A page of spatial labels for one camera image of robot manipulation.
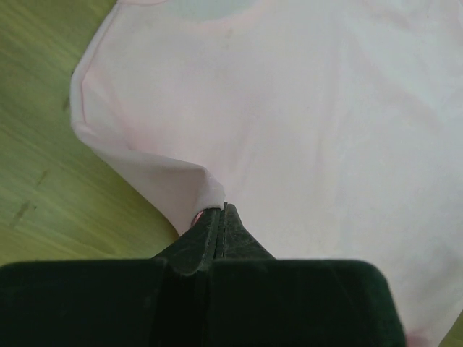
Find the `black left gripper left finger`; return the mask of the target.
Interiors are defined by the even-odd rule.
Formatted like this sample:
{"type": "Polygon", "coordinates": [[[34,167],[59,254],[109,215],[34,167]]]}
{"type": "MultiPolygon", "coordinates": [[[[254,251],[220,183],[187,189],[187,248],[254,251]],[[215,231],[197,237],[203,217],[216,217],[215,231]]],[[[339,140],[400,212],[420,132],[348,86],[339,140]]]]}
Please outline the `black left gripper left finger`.
{"type": "Polygon", "coordinates": [[[3,346],[199,346],[221,211],[155,257],[1,267],[3,346]]]}

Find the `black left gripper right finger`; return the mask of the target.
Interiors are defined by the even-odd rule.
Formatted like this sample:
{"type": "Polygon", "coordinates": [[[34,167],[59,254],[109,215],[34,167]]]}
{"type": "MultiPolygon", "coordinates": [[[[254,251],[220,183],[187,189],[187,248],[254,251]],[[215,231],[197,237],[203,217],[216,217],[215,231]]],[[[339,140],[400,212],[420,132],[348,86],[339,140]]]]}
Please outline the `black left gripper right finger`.
{"type": "Polygon", "coordinates": [[[405,346],[388,282],[359,260],[275,260],[224,211],[208,272],[207,346],[405,346]]]}

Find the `light pink t-shirt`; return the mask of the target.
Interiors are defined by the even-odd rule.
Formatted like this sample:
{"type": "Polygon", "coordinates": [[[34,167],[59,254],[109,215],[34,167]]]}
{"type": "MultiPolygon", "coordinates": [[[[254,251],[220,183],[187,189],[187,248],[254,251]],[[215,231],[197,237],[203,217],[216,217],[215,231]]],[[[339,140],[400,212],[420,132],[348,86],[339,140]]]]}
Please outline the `light pink t-shirt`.
{"type": "Polygon", "coordinates": [[[462,311],[460,1],[118,1],[69,99],[180,234],[230,202],[277,257],[370,262],[413,346],[462,311]]]}

